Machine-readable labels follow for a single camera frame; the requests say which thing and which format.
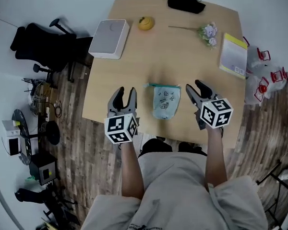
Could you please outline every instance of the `white t-shirt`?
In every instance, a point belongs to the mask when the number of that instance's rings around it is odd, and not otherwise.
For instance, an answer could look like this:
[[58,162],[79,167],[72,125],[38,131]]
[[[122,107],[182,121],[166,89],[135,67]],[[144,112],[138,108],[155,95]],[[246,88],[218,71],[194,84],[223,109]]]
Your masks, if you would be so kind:
[[206,157],[154,152],[139,158],[141,200],[99,195],[82,230],[265,230],[267,220],[251,178],[204,187]]

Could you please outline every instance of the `black chair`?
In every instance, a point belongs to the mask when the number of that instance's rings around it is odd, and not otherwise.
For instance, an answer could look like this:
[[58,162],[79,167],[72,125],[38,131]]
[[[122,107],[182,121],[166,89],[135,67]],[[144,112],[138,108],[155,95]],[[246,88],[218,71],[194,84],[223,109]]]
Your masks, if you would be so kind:
[[46,217],[49,218],[49,215],[52,213],[57,225],[58,229],[66,230],[66,229],[73,229],[69,225],[70,222],[73,222],[77,225],[80,225],[78,218],[71,214],[68,211],[64,211],[61,207],[64,205],[68,210],[72,210],[71,207],[68,207],[66,203],[69,204],[78,204],[76,201],[71,202],[64,199],[62,191],[65,187],[61,187],[60,191],[58,192],[54,184],[49,184],[47,188],[39,193],[32,192],[27,189],[20,188],[16,193],[15,196],[18,201],[20,202],[33,202],[37,204],[45,204],[46,207],[49,209],[49,212],[45,212]]
[[11,45],[11,50],[16,51],[16,59],[30,59],[37,61],[43,67],[35,64],[35,72],[44,71],[52,74],[61,72],[68,64],[68,81],[73,82],[73,67],[76,62],[91,67],[94,57],[88,53],[92,37],[76,38],[76,34],[67,32],[59,25],[59,19],[51,22],[65,34],[53,34],[44,31],[39,26],[31,23],[19,27]]

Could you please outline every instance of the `book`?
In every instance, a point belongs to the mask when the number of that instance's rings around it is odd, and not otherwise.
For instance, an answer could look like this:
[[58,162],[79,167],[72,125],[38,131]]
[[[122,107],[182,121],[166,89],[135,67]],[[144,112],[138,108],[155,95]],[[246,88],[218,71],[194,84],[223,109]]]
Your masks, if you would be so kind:
[[245,79],[247,48],[246,43],[225,33],[219,68]]

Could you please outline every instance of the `yellow fruit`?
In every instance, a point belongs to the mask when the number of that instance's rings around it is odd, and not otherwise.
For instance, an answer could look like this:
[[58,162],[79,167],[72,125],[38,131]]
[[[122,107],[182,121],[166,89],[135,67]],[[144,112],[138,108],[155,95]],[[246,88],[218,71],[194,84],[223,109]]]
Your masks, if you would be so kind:
[[139,29],[140,30],[149,30],[149,29],[152,29],[154,27],[154,19],[152,17],[142,17],[140,20],[139,20]]

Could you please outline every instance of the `wooden table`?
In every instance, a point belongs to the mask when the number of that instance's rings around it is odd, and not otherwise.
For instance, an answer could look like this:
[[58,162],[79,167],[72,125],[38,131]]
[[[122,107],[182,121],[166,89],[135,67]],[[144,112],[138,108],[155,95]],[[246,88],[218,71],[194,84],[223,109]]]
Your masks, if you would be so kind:
[[[127,103],[131,87],[138,94],[137,117],[139,131],[170,139],[207,143],[206,130],[200,131],[193,114],[185,85],[195,86],[195,79],[209,83],[219,94],[227,98],[234,108],[231,122],[224,129],[225,148],[236,145],[244,104],[245,81],[218,68],[220,48],[224,33],[242,40],[241,25],[236,11],[205,3],[200,14],[171,9],[167,0],[115,0],[109,19],[126,19],[130,32],[119,60],[95,58],[90,73],[84,101],[83,117],[104,122],[107,104],[120,86],[125,87]],[[152,16],[155,26],[140,31],[139,18]],[[214,21],[218,27],[217,47],[204,45],[196,33],[168,26],[197,28]],[[170,120],[158,120],[152,116],[153,88],[146,83],[181,86],[181,99],[175,116]]]

